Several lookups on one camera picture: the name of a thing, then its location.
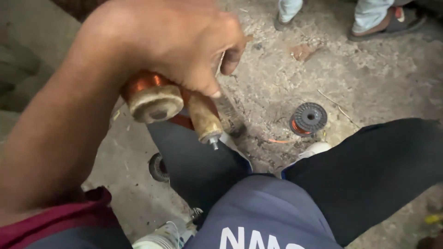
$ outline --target screw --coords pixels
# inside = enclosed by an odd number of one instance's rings
[[[215,151],[218,150],[217,142],[218,142],[218,139],[215,137],[211,137],[209,139],[209,144],[212,145],[212,148],[214,148]]]

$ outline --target white sneaker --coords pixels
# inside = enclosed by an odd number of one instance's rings
[[[274,172],[274,174],[278,178],[280,178],[280,179],[285,179],[285,176],[283,174],[283,171],[285,169],[287,169],[288,167],[294,165],[295,163],[297,163],[298,161],[300,161],[303,158],[308,158],[310,156],[313,156],[313,155],[325,152],[325,151],[329,150],[330,148],[332,148],[332,146],[330,144],[328,144],[327,142],[316,142],[316,143],[313,143],[304,152],[299,154],[299,157],[298,157],[298,159],[295,162],[291,163],[287,167],[282,167],[282,168],[277,169]]]

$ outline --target fingernail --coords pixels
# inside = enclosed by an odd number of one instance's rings
[[[211,97],[212,97],[212,98],[220,98],[221,95],[222,95],[222,93],[221,93],[220,91],[218,91],[218,92],[212,94]]]

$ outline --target hand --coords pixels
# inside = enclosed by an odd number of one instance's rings
[[[219,97],[211,70],[220,54],[223,74],[231,74],[250,40],[238,18],[212,0],[111,0],[84,23],[79,37],[111,43],[121,66],[148,69],[190,90]]]

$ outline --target shoe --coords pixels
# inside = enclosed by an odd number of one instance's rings
[[[280,13],[277,13],[276,18],[274,19],[274,28],[276,28],[277,31],[283,31],[285,27],[289,26],[289,24],[292,22],[294,17],[291,18],[291,20],[287,22],[280,21]]]
[[[276,169],[276,172],[274,172],[274,174],[280,178],[280,179],[286,179],[285,175],[284,175],[284,171],[291,167],[292,165],[296,164],[298,161],[300,161],[303,158],[308,158],[310,156],[313,155],[317,155],[319,153],[325,152],[327,150],[329,150],[330,148],[332,148],[332,146],[330,144],[328,144],[327,142],[316,142],[311,144],[304,152],[299,154],[298,159],[291,163],[289,166],[287,167],[281,167]]]

